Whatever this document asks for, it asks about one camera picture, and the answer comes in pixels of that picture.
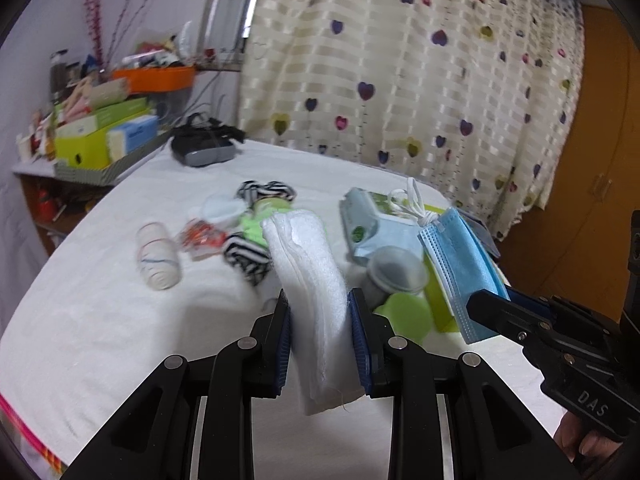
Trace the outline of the person's right hand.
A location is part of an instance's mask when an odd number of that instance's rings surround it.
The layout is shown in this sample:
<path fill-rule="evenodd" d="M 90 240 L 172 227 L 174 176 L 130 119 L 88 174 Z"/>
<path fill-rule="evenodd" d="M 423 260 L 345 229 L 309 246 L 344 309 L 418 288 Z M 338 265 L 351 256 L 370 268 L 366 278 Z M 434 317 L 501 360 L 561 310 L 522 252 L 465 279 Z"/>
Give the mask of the person's right hand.
<path fill-rule="evenodd" d="M 616 442 L 566 412 L 553 440 L 572 463 L 578 460 L 584 466 L 584 479 L 639 478 L 639 425 L 630 437 Z"/>

